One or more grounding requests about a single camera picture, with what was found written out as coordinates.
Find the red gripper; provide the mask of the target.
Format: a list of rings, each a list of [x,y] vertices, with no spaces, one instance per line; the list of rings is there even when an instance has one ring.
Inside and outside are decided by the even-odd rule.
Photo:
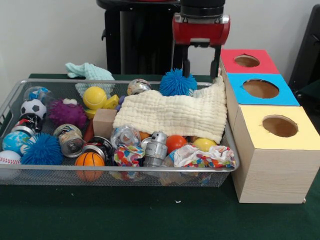
[[[208,45],[214,48],[214,59],[210,64],[210,77],[215,79],[219,74],[219,63],[222,45],[229,36],[231,19],[229,15],[217,18],[188,18],[175,13],[172,19],[174,42],[182,46],[182,75],[190,76],[188,50],[191,45]]]

